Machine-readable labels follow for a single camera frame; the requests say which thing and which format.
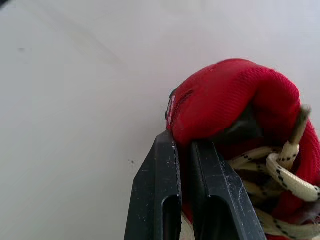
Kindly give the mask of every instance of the red mesh fabric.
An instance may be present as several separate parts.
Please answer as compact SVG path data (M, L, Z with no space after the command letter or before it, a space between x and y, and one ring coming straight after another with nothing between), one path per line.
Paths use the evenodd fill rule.
M251 103L255 119L262 127L265 138L285 143L301 105L298 89L284 75L244 59L229 59L205 67L182 83L171 100L167 128L172 131L179 147L184 193L188 191L188 179L184 177L184 171L188 167L184 161L184 148L192 140L208 138L230 127L248 103ZM251 149L255 147L257 144L252 144ZM315 184L319 165L319 140L312 124L308 122L300 142L300 153L295 161L295 174ZM183 197L186 200L183 209L191 220L188 197ZM294 223L303 204L302 200L290 192L284 192L272 215ZM268 239L286 238L268 236Z

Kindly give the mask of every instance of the white background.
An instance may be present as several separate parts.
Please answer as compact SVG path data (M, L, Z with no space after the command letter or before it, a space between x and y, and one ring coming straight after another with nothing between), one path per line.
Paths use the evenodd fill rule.
M12 1L0 11L0 239L123 239L169 94L227 58L285 74L320 127L318 0Z

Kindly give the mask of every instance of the red shoe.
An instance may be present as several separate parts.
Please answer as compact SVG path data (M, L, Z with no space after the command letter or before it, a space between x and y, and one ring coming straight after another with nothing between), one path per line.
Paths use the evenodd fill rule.
M179 149L182 192L188 192L183 157L191 141L217 136L248 105L263 138L216 148L241 176L269 240L320 235L320 225L315 223L320 213L320 145L307 118L309 111L301 106L298 89L285 76L247 60L208 66L170 96L167 128ZM301 121L295 126L298 117ZM183 211L191 221L188 195L183 200Z

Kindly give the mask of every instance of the white wall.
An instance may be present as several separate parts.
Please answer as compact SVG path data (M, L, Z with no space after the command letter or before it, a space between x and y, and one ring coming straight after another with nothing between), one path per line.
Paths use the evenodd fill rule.
M247 58L320 127L318 0L16 0L0 11L0 239L120 240L173 88Z

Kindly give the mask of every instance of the shoelace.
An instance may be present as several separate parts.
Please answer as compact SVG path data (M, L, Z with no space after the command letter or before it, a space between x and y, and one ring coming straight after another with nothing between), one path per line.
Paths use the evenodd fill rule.
M310 109L302 106L292 136L281 151L276 147L265 146L245 152L229 161L235 170L249 170L267 174L278 183L270 181L266 186L258 186L244 180L243 184L247 192L253 195L251 201L254 206L269 198L278 197L284 190L292 192L293 195L305 202L319 201L320 188L303 181L290 172L299 153L299 142L305 131L309 114ZM265 157L266 164L251 163L251 161ZM294 225L275 219L258 208L255 208L255 212L266 234L283 236L293 240L312 239L320 235L320 224Z

